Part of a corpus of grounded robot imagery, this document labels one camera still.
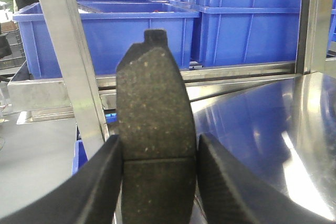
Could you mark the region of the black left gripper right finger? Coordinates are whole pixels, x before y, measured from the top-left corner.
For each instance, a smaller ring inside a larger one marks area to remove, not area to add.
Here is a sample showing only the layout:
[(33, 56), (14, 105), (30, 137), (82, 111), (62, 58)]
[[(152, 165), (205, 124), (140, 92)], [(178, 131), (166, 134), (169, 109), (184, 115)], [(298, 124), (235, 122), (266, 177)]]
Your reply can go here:
[(210, 133), (199, 136), (197, 181), (208, 223), (331, 223), (253, 174)]

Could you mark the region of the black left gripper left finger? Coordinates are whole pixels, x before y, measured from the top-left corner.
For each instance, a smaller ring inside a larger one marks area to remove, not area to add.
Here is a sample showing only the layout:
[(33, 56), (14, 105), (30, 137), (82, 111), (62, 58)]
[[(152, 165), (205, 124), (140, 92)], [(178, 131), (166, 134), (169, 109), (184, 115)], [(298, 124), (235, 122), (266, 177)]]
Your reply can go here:
[(1, 223), (112, 223), (121, 178), (121, 142), (113, 135), (77, 173)]

